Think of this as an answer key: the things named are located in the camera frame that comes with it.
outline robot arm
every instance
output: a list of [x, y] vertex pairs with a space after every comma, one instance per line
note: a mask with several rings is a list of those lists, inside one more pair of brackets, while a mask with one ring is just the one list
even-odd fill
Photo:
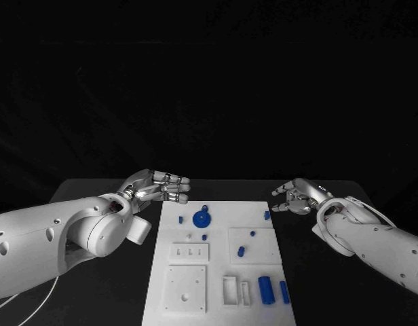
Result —
[[383, 225], [376, 213], [354, 198], [334, 198], [320, 185], [295, 179], [272, 195], [287, 192], [287, 203], [272, 211], [307, 214], [317, 209], [313, 232], [343, 255], [360, 260], [402, 287], [418, 294], [418, 236]]
[[105, 257], [127, 238], [138, 245], [151, 224], [134, 214], [151, 200], [187, 203], [190, 180], [137, 172], [115, 193], [0, 214], [0, 299]]

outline cable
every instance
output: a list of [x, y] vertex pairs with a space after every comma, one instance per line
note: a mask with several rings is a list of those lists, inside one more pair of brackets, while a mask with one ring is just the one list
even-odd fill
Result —
[[[51, 294], [52, 294], [52, 291], [53, 291], [53, 289], [55, 289], [55, 285], [56, 285], [56, 281], [59, 280], [59, 277], [56, 277], [56, 279], [55, 279], [55, 282], [53, 282], [53, 285], [52, 285], [52, 289], [51, 289], [51, 292], [49, 292], [49, 294], [48, 294], [48, 296], [46, 296], [46, 298], [45, 298], [45, 300], [43, 300], [43, 302], [42, 302], [42, 304], [40, 304], [40, 306], [38, 307], [38, 309], [35, 310], [35, 312], [32, 313], [32, 315], [27, 317], [27, 319], [19, 324], [19, 326], [23, 326], [25, 324], [26, 324], [26, 322], [27, 322], [27, 320], [35, 316], [35, 314], [36, 314], [36, 312], [39, 311], [39, 309], [42, 308], [42, 306], [45, 305], [45, 302], [48, 301], [48, 299], [49, 299], [49, 297], [51, 297]], [[13, 297], [10, 297], [10, 299], [6, 301], [6, 302], [3, 302], [3, 304], [0, 305], [0, 307], [3, 307], [15, 298], [16, 298], [16, 296], [19, 296], [19, 294], [15, 294], [13, 295]]]
[[347, 197], [352, 199], [352, 201], [357, 201], [360, 204], [363, 204], [367, 209], [370, 209], [383, 219], [385, 221], [389, 223], [389, 225], [396, 228], [398, 226], [392, 223], [392, 220], [367, 204], [365, 204], [360, 200], [354, 199], [353, 197]]

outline black table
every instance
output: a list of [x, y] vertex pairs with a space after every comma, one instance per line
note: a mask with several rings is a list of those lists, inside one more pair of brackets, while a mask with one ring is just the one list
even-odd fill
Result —
[[[51, 202], [114, 192], [123, 179], [71, 179]], [[285, 180], [193, 180], [190, 200], [285, 201], [271, 191]], [[353, 181], [317, 181], [336, 197], [354, 196], [370, 204]], [[95, 258], [59, 277], [52, 296], [26, 326], [141, 325], [161, 202], [138, 214], [153, 228], [143, 246], [128, 240], [107, 258]], [[418, 295], [346, 257], [314, 235], [316, 213], [272, 213], [285, 280], [298, 326], [418, 325]], [[22, 293], [0, 309], [0, 325], [17, 326], [48, 296], [53, 280]]]

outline robotic hand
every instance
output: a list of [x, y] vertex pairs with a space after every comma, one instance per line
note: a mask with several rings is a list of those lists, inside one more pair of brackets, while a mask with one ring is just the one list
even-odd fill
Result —
[[[398, 229], [363, 202], [353, 197], [336, 198], [326, 188], [305, 179], [287, 182], [272, 195], [282, 193], [287, 193], [287, 203], [275, 205], [272, 211], [305, 215], [316, 209], [316, 235], [344, 256], [356, 254], [372, 268], [418, 294], [418, 237]], [[376, 215], [392, 226], [383, 225]]]
[[190, 180], [141, 170], [115, 193], [0, 214], [0, 299], [25, 292], [79, 263], [105, 257], [127, 238], [141, 244], [151, 224], [134, 214], [151, 200], [187, 203]]

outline hole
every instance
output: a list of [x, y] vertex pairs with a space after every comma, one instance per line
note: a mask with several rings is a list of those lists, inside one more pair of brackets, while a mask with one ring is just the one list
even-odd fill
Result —
[[45, 236], [48, 237], [49, 242], [52, 242], [52, 240], [53, 240], [53, 229], [52, 228], [48, 228], [45, 230]]
[[7, 254], [7, 250], [10, 249], [10, 244], [7, 241], [0, 243], [0, 254], [4, 256]]

